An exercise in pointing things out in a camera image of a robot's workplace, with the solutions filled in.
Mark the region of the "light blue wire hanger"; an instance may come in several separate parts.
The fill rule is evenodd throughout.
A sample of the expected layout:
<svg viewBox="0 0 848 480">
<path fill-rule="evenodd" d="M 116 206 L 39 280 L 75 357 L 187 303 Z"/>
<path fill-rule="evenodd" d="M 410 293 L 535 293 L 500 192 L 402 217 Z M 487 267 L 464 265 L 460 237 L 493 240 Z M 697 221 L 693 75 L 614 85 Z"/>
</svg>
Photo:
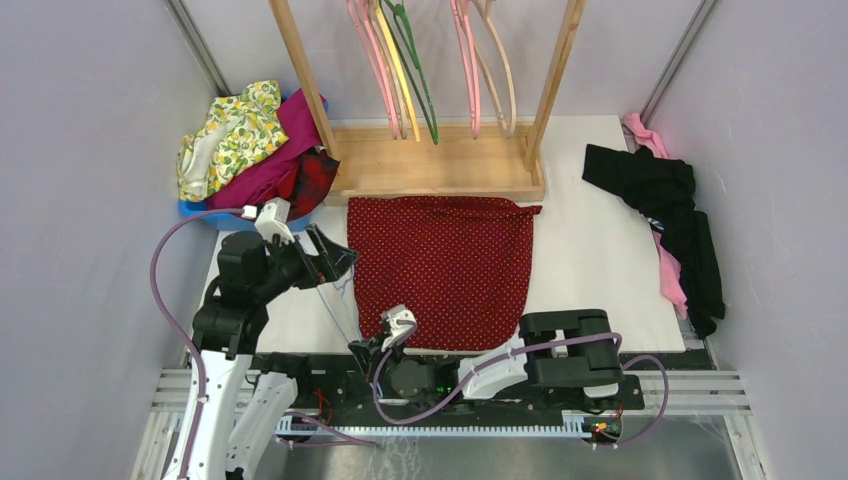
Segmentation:
<svg viewBox="0 0 848 480">
<path fill-rule="evenodd" d="M 320 286 L 316 292 L 338 333 L 345 342 L 362 340 L 359 311 L 354 295 L 355 270 L 341 280 Z"/>
</svg>

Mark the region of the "red polka dot skirt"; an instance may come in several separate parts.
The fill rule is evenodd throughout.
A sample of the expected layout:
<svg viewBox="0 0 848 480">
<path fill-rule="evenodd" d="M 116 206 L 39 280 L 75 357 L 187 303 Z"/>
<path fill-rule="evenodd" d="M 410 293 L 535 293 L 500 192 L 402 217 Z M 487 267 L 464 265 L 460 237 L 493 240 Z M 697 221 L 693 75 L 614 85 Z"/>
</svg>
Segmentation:
<svg viewBox="0 0 848 480">
<path fill-rule="evenodd" d="M 539 205 L 495 197 L 357 197 L 348 203 L 358 326 L 370 338 L 383 312 L 403 304 L 417 331 L 408 346 L 493 349 L 524 312 Z"/>
</svg>

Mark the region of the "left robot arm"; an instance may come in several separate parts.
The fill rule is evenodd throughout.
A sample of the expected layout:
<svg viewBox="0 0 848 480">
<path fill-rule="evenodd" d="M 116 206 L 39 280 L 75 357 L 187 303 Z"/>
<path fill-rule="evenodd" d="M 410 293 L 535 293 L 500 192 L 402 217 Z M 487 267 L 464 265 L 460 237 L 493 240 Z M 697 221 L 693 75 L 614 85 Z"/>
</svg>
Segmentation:
<svg viewBox="0 0 848 480">
<path fill-rule="evenodd" d="M 268 304 L 291 289 L 341 279 L 359 258 L 314 224 L 306 232 L 314 253 L 278 228 L 269 236 L 240 231 L 222 240 L 218 274 L 192 321 L 189 398 L 165 478 L 254 478 L 284 413 L 312 399 L 315 382 L 308 359 L 275 352 L 266 356 L 245 411 L 236 412 L 269 321 Z"/>
</svg>

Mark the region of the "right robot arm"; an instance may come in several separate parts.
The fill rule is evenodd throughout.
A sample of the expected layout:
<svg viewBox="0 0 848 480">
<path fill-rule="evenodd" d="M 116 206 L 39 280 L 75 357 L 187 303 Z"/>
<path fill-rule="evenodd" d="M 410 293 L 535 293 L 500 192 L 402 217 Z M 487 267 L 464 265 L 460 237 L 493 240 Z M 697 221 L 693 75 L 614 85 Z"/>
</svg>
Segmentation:
<svg viewBox="0 0 848 480">
<path fill-rule="evenodd" d="M 393 393 L 419 405 L 491 400 L 502 390 L 526 383 L 577 389 L 580 400 L 602 408 L 624 379 L 620 335 L 601 309 L 563 310 L 521 316 L 516 332 L 502 345 L 461 360 L 423 360 L 405 353 L 418 330 L 412 312 L 399 305 L 382 316 L 383 332 L 348 348 L 379 398 Z"/>
</svg>

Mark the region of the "yellow hanger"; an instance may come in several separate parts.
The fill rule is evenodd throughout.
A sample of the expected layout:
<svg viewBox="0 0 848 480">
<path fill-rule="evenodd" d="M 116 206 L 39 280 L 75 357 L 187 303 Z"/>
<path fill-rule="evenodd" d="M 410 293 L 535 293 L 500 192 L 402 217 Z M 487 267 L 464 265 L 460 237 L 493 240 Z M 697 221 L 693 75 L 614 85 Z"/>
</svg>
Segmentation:
<svg viewBox="0 0 848 480">
<path fill-rule="evenodd" d="M 373 20 L 376 22 L 377 28 L 382 38 L 382 45 L 385 47 L 385 56 L 389 60 L 390 70 L 392 75 L 392 86 L 399 112 L 397 117 L 399 120 L 401 138 L 412 139 L 415 142 L 421 140 L 421 132 L 418 120 L 416 118 L 415 108 L 412 104 L 412 98 L 409 91 L 409 85 L 404 68 L 401 64 L 398 47 L 395 45 L 394 37 L 391 29 L 388 26 L 385 14 L 383 13 L 380 1 L 370 1 L 369 10 Z"/>
</svg>

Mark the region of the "pink hanger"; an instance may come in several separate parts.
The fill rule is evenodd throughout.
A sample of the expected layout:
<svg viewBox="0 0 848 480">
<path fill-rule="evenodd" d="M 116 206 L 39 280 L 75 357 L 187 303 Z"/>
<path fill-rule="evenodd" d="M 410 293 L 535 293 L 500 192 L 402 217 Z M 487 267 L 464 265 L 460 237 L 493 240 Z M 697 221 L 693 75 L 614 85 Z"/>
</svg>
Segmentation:
<svg viewBox="0 0 848 480">
<path fill-rule="evenodd" d="M 466 80 L 471 137 L 477 139 L 481 129 L 481 99 L 475 41 L 469 17 L 470 1 L 450 0 L 449 3 Z"/>
<path fill-rule="evenodd" d="M 398 123 L 394 100 L 388 86 L 387 69 L 383 61 L 380 45 L 367 13 L 368 2 L 346 0 L 345 3 L 382 96 L 391 136 L 394 140 L 399 140 L 402 131 Z"/>
</svg>

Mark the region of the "green hanger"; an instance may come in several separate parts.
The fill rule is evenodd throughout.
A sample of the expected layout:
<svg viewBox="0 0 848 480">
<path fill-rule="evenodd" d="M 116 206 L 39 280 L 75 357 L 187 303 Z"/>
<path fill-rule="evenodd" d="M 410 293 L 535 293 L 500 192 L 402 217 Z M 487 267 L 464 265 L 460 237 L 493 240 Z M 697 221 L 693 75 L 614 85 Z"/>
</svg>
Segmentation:
<svg viewBox="0 0 848 480">
<path fill-rule="evenodd" d="M 431 141 L 434 145 L 438 145 L 440 137 L 435 109 L 419 58 L 408 12 L 402 1 L 383 1 L 382 4 L 390 12 L 395 25 L 394 35 L 399 38 L 399 40 L 394 41 L 395 46 L 403 46 L 404 53 L 400 55 L 400 61 L 407 78 L 411 81 L 413 92 L 422 109 L 422 117 L 426 122 Z"/>
</svg>

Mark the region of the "pink hanger right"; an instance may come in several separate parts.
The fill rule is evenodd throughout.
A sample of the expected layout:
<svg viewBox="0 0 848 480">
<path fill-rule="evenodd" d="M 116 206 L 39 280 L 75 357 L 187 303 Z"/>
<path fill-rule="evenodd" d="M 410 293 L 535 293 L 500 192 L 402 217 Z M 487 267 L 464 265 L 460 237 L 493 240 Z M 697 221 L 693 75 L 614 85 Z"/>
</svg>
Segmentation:
<svg viewBox="0 0 848 480">
<path fill-rule="evenodd" d="M 475 41 L 469 17 L 470 1 L 450 0 L 449 3 L 466 80 L 471 137 L 477 139 L 481 129 L 481 99 Z"/>
</svg>

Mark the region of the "wooden hanger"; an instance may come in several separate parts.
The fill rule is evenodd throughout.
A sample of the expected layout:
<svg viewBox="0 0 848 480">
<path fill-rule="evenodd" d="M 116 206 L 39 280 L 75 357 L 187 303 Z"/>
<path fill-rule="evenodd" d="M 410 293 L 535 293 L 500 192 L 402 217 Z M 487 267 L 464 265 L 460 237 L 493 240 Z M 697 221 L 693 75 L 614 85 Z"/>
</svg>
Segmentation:
<svg viewBox="0 0 848 480">
<path fill-rule="evenodd" d="M 471 4 L 476 9 L 485 28 L 488 40 L 492 45 L 491 57 L 496 58 L 494 63 L 489 62 L 480 48 L 475 47 L 476 60 L 482 68 L 483 79 L 490 96 L 495 121 L 501 135 L 509 139 L 515 135 L 517 128 L 517 100 L 510 61 L 492 18 L 495 2 L 472 0 Z"/>
</svg>

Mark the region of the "red black plaid garment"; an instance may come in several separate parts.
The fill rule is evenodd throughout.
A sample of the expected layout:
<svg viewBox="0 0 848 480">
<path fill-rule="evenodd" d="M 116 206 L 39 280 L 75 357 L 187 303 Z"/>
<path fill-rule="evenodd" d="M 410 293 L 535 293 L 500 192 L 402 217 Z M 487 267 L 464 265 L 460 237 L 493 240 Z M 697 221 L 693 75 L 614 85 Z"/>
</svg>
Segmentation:
<svg viewBox="0 0 848 480">
<path fill-rule="evenodd" d="M 340 162 L 327 150 L 312 148 L 297 157 L 292 170 L 277 184 L 277 196 L 289 203 L 289 222 L 309 215 L 329 194 Z"/>
</svg>

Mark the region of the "blue plastic bin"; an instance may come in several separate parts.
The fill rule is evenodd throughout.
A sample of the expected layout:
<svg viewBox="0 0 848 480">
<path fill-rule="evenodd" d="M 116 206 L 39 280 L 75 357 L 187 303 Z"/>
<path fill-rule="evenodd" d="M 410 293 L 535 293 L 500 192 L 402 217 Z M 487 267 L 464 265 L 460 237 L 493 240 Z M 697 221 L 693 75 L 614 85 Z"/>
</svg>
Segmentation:
<svg viewBox="0 0 848 480">
<path fill-rule="evenodd" d="M 189 202 L 184 200 L 177 201 L 177 208 L 178 212 L 183 217 L 191 217 L 207 211 L 207 206 L 203 202 Z M 313 214 L 309 213 L 299 219 L 288 222 L 287 225 L 291 231 L 300 232 L 312 222 L 312 218 Z M 254 223 L 251 220 L 247 220 L 233 214 L 216 213 L 201 218 L 201 221 L 221 232 L 256 230 Z"/>
</svg>

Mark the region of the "magenta garment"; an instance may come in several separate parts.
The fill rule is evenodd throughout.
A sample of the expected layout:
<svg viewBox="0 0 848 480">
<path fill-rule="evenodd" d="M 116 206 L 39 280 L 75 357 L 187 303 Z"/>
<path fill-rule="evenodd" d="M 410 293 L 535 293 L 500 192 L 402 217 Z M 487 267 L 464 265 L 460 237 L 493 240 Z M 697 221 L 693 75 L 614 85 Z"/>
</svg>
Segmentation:
<svg viewBox="0 0 848 480">
<path fill-rule="evenodd" d="M 271 193 L 276 193 L 277 185 L 294 172 L 299 155 L 323 145 L 301 89 L 282 102 L 276 115 L 289 139 L 268 158 L 238 174 L 204 200 L 209 210 L 264 203 Z"/>
</svg>

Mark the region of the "lemon print garment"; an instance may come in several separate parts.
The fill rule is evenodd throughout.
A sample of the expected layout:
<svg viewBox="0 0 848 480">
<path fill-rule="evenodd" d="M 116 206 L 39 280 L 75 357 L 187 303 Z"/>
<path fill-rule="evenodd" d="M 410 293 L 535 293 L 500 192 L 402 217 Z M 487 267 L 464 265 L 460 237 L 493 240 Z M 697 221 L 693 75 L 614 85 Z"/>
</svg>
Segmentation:
<svg viewBox="0 0 848 480">
<path fill-rule="evenodd" d="M 289 136 L 277 116 L 281 105 L 275 80 L 215 98 L 203 127 L 182 139 L 176 161 L 178 198 L 206 200 L 287 143 Z"/>
</svg>

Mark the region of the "pink garment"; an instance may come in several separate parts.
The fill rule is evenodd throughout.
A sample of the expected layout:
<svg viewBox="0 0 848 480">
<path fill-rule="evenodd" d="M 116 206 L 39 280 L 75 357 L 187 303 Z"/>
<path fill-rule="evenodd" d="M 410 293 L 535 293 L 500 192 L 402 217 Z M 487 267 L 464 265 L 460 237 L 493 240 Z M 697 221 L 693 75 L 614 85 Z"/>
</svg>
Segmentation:
<svg viewBox="0 0 848 480">
<path fill-rule="evenodd" d="M 632 134 L 638 146 L 647 148 L 655 158 L 669 159 L 661 136 L 643 124 L 638 112 L 624 115 L 622 124 Z M 677 317 L 686 319 L 688 317 L 687 296 L 680 283 L 681 264 L 661 245 L 664 230 L 661 223 L 651 218 L 648 221 L 651 224 L 652 235 L 659 256 L 661 294 L 674 306 Z"/>
</svg>

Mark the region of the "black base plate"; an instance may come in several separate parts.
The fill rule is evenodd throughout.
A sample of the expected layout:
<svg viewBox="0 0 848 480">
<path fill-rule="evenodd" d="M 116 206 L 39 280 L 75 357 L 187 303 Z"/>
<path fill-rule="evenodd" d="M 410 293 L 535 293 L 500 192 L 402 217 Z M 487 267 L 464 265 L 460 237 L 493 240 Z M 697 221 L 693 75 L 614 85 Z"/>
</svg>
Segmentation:
<svg viewBox="0 0 848 480">
<path fill-rule="evenodd" d="M 380 375 L 378 395 L 385 414 L 407 418 L 434 407 L 454 392 L 460 377 L 455 357 L 435 358 L 435 372 L 414 374 L 403 380 L 387 365 Z M 261 354 L 251 363 L 252 375 L 280 370 L 298 382 L 297 411 L 319 412 L 321 419 L 337 429 L 375 427 L 390 429 L 373 403 L 369 378 L 354 356 L 340 354 Z M 738 384 L 716 371 L 671 371 L 637 369 L 624 376 L 611 397 L 591 398 L 580 387 L 534 385 L 527 381 L 507 387 L 491 399 L 472 400 L 457 393 L 442 410 L 413 423 L 413 428 L 457 431 L 517 429 L 561 426 L 563 414 L 599 417 L 618 411 L 646 413 L 661 404 L 668 411 L 688 408 L 706 410 L 724 392 L 733 393 Z"/>
</svg>

